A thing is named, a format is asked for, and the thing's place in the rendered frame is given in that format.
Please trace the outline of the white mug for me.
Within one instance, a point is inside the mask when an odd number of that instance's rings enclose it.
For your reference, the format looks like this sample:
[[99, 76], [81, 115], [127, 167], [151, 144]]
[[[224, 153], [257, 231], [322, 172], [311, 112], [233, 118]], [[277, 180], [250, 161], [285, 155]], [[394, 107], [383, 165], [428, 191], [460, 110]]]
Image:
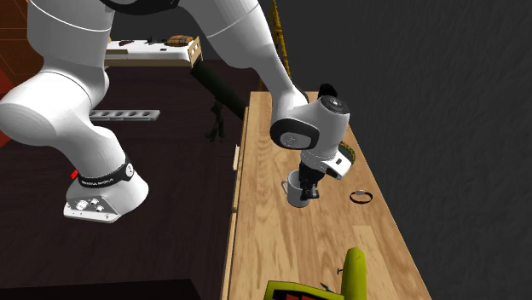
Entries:
[[293, 170], [280, 184], [286, 194], [288, 203], [296, 208], [304, 208], [312, 199], [320, 197], [316, 186], [313, 186], [308, 193], [304, 192], [299, 181], [298, 170]]

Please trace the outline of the green rimmed bowl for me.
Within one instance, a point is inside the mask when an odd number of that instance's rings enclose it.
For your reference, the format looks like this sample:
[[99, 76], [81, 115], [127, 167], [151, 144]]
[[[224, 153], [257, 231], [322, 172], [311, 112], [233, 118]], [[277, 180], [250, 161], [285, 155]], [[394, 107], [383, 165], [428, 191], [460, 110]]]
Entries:
[[356, 152], [355, 150], [350, 147], [347, 143], [344, 141], [341, 141], [338, 144], [338, 150], [342, 153], [344, 157], [346, 157], [351, 164], [354, 164], [356, 161]]

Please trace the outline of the yellow-green toy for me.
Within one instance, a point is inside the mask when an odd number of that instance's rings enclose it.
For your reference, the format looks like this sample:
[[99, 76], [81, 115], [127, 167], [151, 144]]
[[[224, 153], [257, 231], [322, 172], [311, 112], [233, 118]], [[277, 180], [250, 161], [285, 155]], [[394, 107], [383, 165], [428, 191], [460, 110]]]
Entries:
[[367, 300], [367, 267], [365, 254], [358, 248], [350, 248], [344, 265], [337, 269], [342, 275], [340, 293], [321, 283], [314, 288], [289, 281], [269, 280], [263, 300]]

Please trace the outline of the black telescope on tripod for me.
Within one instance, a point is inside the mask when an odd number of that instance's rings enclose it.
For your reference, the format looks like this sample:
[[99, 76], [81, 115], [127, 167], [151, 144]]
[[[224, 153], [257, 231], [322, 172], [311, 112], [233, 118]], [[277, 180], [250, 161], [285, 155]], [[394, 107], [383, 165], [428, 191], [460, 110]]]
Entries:
[[220, 141], [223, 141], [225, 137], [223, 109], [226, 107], [236, 117], [243, 120], [247, 105], [203, 61], [196, 61], [190, 74], [210, 91], [215, 99], [211, 107], [211, 112], [215, 115], [215, 122], [212, 129], [206, 131], [205, 138], [214, 142], [219, 137]]

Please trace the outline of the grey tray with holes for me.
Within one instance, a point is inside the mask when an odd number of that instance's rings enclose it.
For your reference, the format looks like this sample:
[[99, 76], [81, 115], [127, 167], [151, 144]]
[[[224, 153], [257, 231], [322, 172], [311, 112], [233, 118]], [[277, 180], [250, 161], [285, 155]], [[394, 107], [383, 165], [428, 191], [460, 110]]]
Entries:
[[93, 110], [91, 121], [155, 121], [160, 110]]

